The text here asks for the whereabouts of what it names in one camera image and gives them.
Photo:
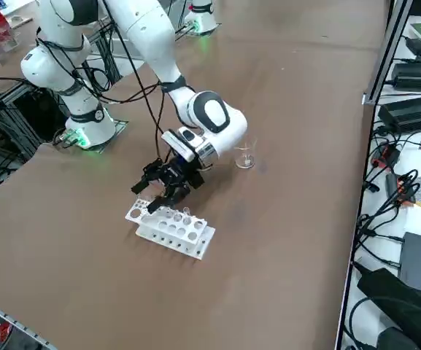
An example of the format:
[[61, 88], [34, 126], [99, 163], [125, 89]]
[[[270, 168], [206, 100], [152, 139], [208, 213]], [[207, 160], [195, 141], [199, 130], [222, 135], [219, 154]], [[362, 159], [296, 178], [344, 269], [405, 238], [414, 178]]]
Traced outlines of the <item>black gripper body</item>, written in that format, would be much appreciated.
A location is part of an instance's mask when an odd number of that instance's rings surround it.
[[161, 167], [159, 179], [166, 186], [178, 187], [187, 184], [197, 189], [204, 183], [200, 170], [201, 164], [198, 160], [190, 163], [186, 160], [170, 160]]

